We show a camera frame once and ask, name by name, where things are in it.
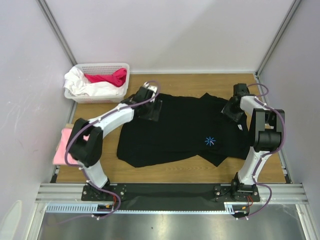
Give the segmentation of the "black t-shirt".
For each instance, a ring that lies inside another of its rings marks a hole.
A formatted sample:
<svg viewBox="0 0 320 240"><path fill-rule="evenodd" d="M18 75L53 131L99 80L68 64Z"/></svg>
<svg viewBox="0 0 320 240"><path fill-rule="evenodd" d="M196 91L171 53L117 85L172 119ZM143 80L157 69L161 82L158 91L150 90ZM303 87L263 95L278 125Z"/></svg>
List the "black t-shirt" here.
<svg viewBox="0 0 320 240"><path fill-rule="evenodd" d="M122 126L116 156L135 168L200 156L219 166L226 158L246 159L247 116L234 122L222 113L224 98L159 94L158 121L135 117Z"/></svg>

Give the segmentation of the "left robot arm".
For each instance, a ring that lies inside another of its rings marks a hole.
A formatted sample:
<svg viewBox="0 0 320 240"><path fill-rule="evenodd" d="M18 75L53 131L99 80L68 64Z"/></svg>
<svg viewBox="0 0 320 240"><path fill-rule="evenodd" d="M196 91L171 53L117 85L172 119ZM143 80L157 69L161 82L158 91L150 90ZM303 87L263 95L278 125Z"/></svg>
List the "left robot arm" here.
<svg viewBox="0 0 320 240"><path fill-rule="evenodd" d="M75 121L65 147L64 162L83 172L97 199L105 200L110 195L110 180L100 162L104 138L134 118L157 121L162 107L162 101L157 99L159 93L160 86L147 81L112 110L89 120Z"/></svg>

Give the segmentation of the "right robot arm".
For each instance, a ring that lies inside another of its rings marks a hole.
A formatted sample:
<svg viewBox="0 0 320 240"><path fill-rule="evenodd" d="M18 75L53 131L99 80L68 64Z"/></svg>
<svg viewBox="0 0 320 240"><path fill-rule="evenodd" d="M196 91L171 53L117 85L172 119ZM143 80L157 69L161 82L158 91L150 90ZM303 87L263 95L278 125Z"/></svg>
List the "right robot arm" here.
<svg viewBox="0 0 320 240"><path fill-rule="evenodd" d="M230 187L222 186L215 193L221 193L224 202L259 201L259 174L268 158L279 152L286 140L285 111L268 106L251 94L245 83L238 83L233 86L233 96L222 113L235 122L239 122L244 113L250 114L250 148Z"/></svg>

